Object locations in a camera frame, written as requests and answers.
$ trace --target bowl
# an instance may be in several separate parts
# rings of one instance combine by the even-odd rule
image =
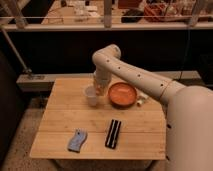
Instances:
[[[129,107],[135,103],[137,91],[132,85],[126,82],[117,82],[110,86],[108,98],[117,107]]]

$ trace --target white cup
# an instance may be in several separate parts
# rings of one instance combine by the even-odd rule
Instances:
[[[84,94],[87,98],[87,102],[90,106],[96,106],[98,104],[98,96],[93,85],[90,85],[85,88]]]

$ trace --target floor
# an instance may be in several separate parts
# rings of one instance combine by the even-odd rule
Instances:
[[[150,161],[112,160],[56,160],[64,169],[57,169],[53,162],[45,159],[31,159],[29,152],[44,108],[38,99],[32,99],[19,124],[2,171],[143,171]],[[158,162],[152,171],[163,171],[164,161]]]

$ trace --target table top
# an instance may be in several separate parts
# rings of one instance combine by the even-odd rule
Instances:
[[[93,78],[56,79],[43,114],[30,157],[46,159],[124,159],[165,158],[165,118],[161,105],[148,98],[142,106],[116,109],[107,96],[90,107],[84,96]],[[116,149],[105,147],[112,119],[120,120]],[[76,129],[87,131],[80,153],[67,150]]]

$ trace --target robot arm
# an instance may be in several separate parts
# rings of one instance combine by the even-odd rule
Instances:
[[[107,87],[113,73],[166,106],[166,171],[212,171],[213,91],[186,87],[128,65],[120,56],[116,45],[94,53],[95,86]]]
[[[120,56],[120,49],[116,45],[107,46],[94,53],[96,87],[101,87],[101,89],[107,87],[111,81],[111,73],[113,73],[163,105],[167,105],[169,99],[185,87],[169,78],[124,63],[119,60]]]

